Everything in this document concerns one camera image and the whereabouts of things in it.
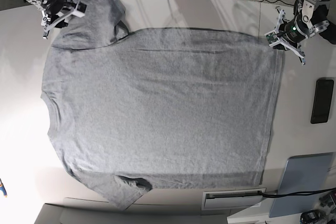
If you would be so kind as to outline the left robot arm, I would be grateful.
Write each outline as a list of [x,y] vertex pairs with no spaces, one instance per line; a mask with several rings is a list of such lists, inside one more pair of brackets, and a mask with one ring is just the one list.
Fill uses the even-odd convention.
[[332,0],[296,0],[293,5],[293,19],[286,18],[286,12],[277,7],[279,13],[274,30],[265,34],[269,46],[278,50],[291,50],[302,65],[306,64],[301,42],[320,35],[335,44],[335,23],[328,20]]

